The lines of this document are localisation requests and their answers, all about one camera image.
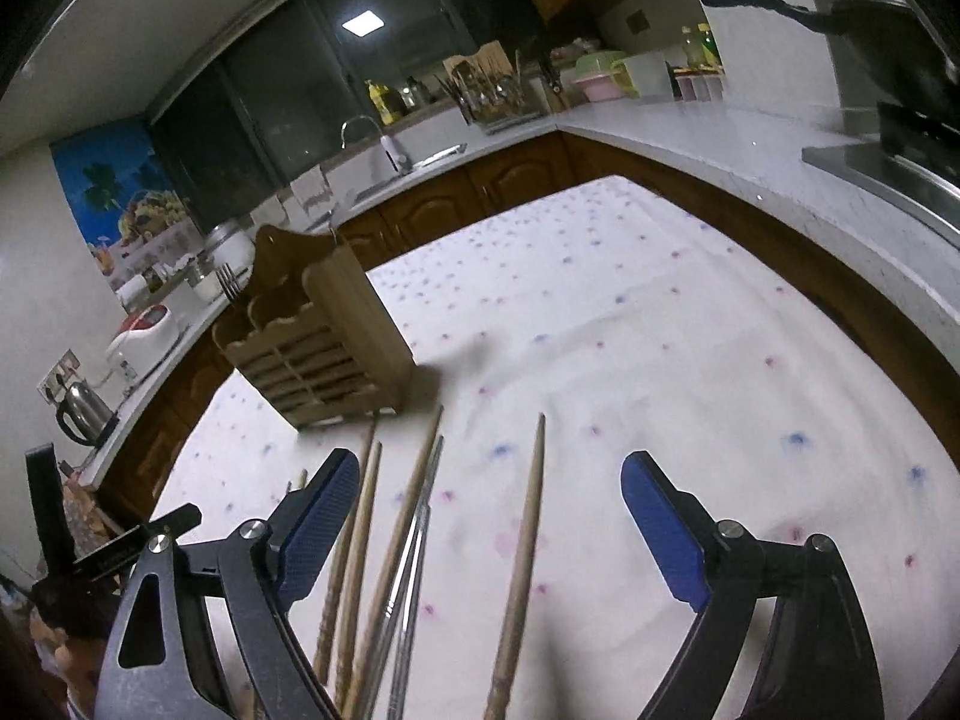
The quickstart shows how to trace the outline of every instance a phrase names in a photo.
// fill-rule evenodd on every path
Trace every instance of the white tablecloth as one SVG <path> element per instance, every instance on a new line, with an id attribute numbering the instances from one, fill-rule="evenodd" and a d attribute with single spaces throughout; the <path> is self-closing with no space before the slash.
<path id="1" fill-rule="evenodd" d="M 371 280 L 446 407 L 408 717 L 482 715 L 541 410 L 544 508 L 510 717 L 636 717 L 693 620 L 623 505 L 619 469 L 636 449 L 757 538 L 832 536 L 888 717 L 928 692 L 960 643 L 960 475 L 880 369 L 752 255 L 614 177 L 473 225 Z M 381 419 L 361 630 L 426 421 Z M 270 514 L 331 448 L 358 452 L 365 427 L 298 435 L 234 373 L 157 513 L 193 501 L 203 525 L 184 541 L 222 538 Z M 309 656 L 325 576 L 291 610 Z M 758 606 L 717 717 L 741 709 L 771 610 Z M 212 619 L 241 685 L 217 604 Z"/>

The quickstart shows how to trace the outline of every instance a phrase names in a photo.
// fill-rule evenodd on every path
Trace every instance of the utensil holder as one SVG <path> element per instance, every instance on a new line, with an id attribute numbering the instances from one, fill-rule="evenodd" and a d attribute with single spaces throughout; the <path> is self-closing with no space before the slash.
<path id="1" fill-rule="evenodd" d="M 415 365 L 347 244 L 272 225 L 258 231 L 250 282 L 213 340 L 298 429 L 400 410 Z"/>

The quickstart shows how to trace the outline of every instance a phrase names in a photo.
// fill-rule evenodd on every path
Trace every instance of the rice cooker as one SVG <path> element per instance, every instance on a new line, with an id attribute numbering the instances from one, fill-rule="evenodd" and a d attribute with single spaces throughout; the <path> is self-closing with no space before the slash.
<path id="1" fill-rule="evenodd" d="M 128 380 L 149 376 L 176 346 L 181 329 L 174 314 L 163 305 L 152 305 L 124 319 L 107 347 L 107 360 Z"/>

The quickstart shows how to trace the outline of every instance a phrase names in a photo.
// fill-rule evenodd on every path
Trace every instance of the power outlet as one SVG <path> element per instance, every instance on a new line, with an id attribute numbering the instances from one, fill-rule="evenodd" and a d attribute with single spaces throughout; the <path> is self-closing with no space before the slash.
<path id="1" fill-rule="evenodd" d="M 77 355 L 73 353 L 73 349 L 67 349 L 64 355 L 56 361 L 56 365 L 50 368 L 50 372 L 37 385 L 40 397 L 47 403 L 54 404 L 56 399 L 64 392 L 64 388 L 57 380 L 58 376 L 61 381 L 67 383 L 72 376 L 77 375 L 79 367 L 80 361 L 77 359 Z"/>

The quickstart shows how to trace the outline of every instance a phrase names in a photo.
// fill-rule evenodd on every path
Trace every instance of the ceiling light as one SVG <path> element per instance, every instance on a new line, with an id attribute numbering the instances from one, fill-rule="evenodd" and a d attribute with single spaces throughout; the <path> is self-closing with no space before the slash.
<path id="1" fill-rule="evenodd" d="M 350 19 L 348 22 L 344 22 L 344 29 L 349 30 L 357 37 L 363 37 L 368 35 L 374 30 L 377 30 L 383 26 L 383 19 L 381 19 L 373 10 L 368 10 L 355 19 Z"/>

